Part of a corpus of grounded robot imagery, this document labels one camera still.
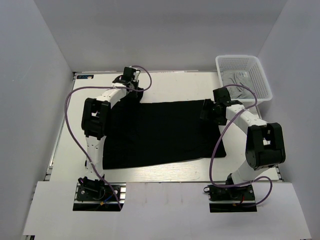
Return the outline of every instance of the white plastic basket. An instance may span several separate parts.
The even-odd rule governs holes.
[[[215,63],[221,87],[223,87],[221,71],[244,71],[250,75],[254,92],[258,98],[258,103],[272,99],[273,96],[267,77],[257,57],[250,55],[221,55],[215,58]],[[247,99],[239,99],[239,101],[243,102],[243,104],[248,104],[254,103],[255,100],[252,97]]]

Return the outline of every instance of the wire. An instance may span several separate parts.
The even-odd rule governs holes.
[[[101,200],[101,199],[105,196],[105,194],[106,194],[106,189],[103,188],[103,190],[104,190],[104,193],[102,194],[102,197],[100,197],[99,199],[96,199],[96,198],[93,197],[93,199],[94,199],[94,200]]]
[[[152,85],[152,77],[150,75],[150,73],[142,66],[139,66],[139,65],[133,65],[132,66],[133,68],[139,68],[139,69],[142,69],[146,72],[146,74],[149,76],[150,78],[150,85],[146,88],[146,89],[141,89],[141,90],[138,90],[138,89],[132,89],[132,88],[129,88],[129,87],[126,87],[126,86],[119,86],[118,89],[127,89],[127,90],[130,90],[130,91],[134,91],[134,92],[144,92],[144,91],[147,91],[151,85]],[[69,99],[71,97],[71,95],[79,90],[83,90],[83,89],[113,89],[112,86],[82,86],[82,87],[79,87],[79,88],[76,88],[74,90],[72,90],[67,96],[66,96],[66,99],[65,99],[65,102],[64,102],[64,118],[65,118],[65,124],[66,124],[66,127],[72,137],[72,139],[74,140],[74,142],[78,145],[78,147],[81,149],[81,151],[85,154],[86,158],[89,160],[89,163],[91,164],[92,166],[92,169],[94,171],[94,173],[96,174],[96,176],[102,180],[105,184],[107,184],[110,189],[112,190],[112,193],[115,197],[115,200],[117,201],[118,203],[118,206],[120,208],[120,210],[122,209],[121,207],[121,204],[119,202],[119,199],[118,199],[118,196],[117,194],[115,193],[115,190],[114,188],[111,186],[111,184],[105,180],[97,171],[96,167],[95,167],[95,164],[93,163],[91,157],[89,156],[89,154],[87,153],[87,151],[81,146],[80,142],[77,140],[77,138],[75,137],[74,133],[72,132],[71,130],[71,127],[70,127],[70,123],[69,123],[69,119],[68,119],[68,103],[69,103]]]
[[[243,85],[238,85],[238,84],[228,84],[226,86],[224,86],[225,88],[227,87],[231,87],[231,86],[235,86],[235,87],[241,87],[241,88],[244,88],[246,90],[248,90],[250,93],[252,93],[253,97],[254,97],[254,104],[250,105],[250,106],[247,106],[245,107],[244,109],[240,110],[231,120],[230,122],[225,126],[224,130],[222,131],[219,139],[217,140],[215,146],[214,146],[214,149],[213,149],[213,153],[212,153],[212,156],[211,156],[211,161],[210,161],[210,166],[209,166],[209,178],[210,178],[210,182],[212,183],[213,186],[217,187],[217,188],[224,188],[224,189],[227,189],[227,188],[234,188],[234,187],[239,187],[239,186],[243,186],[243,185],[248,185],[248,184],[252,184],[260,179],[267,179],[269,182],[270,182],[270,189],[269,189],[269,192],[266,194],[266,196],[259,202],[253,204],[253,205],[250,205],[248,207],[252,207],[252,206],[256,206],[258,204],[261,204],[262,202],[264,202],[270,195],[271,191],[272,191],[272,188],[273,188],[273,183],[272,183],[272,180],[267,177],[267,176],[260,176],[260,177],[257,177],[255,180],[253,181],[245,181],[245,182],[242,182],[242,183],[237,183],[237,184],[230,184],[230,185],[223,185],[223,184],[216,184],[212,178],[212,167],[213,167],[213,164],[214,164],[214,158],[215,158],[215,155],[216,155],[216,152],[218,150],[218,146],[223,138],[223,136],[225,135],[226,131],[228,130],[228,128],[230,127],[230,125],[237,119],[237,117],[239,117],[242,113],[244,113],[246,110],[252,108],[252,107],[255,107],[257,104],[258,104],[258,99],[257,99],[257,96],[256,94],[249,88],[249,87],[246,87],[246,86],[243,86]]]
[[[106,204],[106,202],[107,202],[110,198],[112,198],[112,195],[109,196],[106,200],[104,200],[104,201],[103,201],[103,204]]]
[[[140,73],[141,73],[141,71],[140,70],[138,70],[139,71],[139,73],[138,73],[138,75],[136,76],[136,79],[138,79],[139,78],[139,75],[140,75]]]
[[[245,200],[245,196],[242,195],[241,201],[239,203],[234,203],[233,206],[239,206],[240,204],[242,204]]]
[[[98,211],[98,209],[101,207],[102,205],[98,205],[93,211]]]

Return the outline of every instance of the black towel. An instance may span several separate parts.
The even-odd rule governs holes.
[[[217,124],[200,120],[203,102],[139,103],[122,99],[111,109],[103,169],[210,158],[220,131]],[[215,157],[225,156],[221,141]]]

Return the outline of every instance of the gray cloth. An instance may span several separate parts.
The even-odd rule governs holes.
[[[238,84],[250,88],[255,92],[249,74],[245,71],[223,71],[221,72],[222,83],[224,86]],[[228,87],[232,99],[253,99],[253,95],[248,90],[239,86]]]

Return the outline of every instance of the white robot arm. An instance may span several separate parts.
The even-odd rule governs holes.
[[[281,164],[286,159],[282,128],[278,123],[268,123],[249,111],[244,111],[236,119],[234,117],[245,108],[238,100],[231,100],[226,87],[213,91],[214,102],[206,99],[200,118],[218,125],[226,125],[233,121],[245,134],[245,161],[231,173],[224,185],[209,185],[206,193],[210,200],[241,201],[254,200],[251,182],[269,168]]]
[[[111,109],[122,98],[128,96],[139,98],[142,92],[130,91],[129,89],[138,89],[139,70],[131,67],[125,67],[123,75],[118,76],[112,83],[113,88],[106,90],[97,98],[87,98],[84,102],[81,127],[84,130],[87,152],[91,157],[97,172],[103,175],[103,151],[106,140],[108,119]],[[87,160],[85,162],[86,176],[90,179],[96,179],[92,164]]]

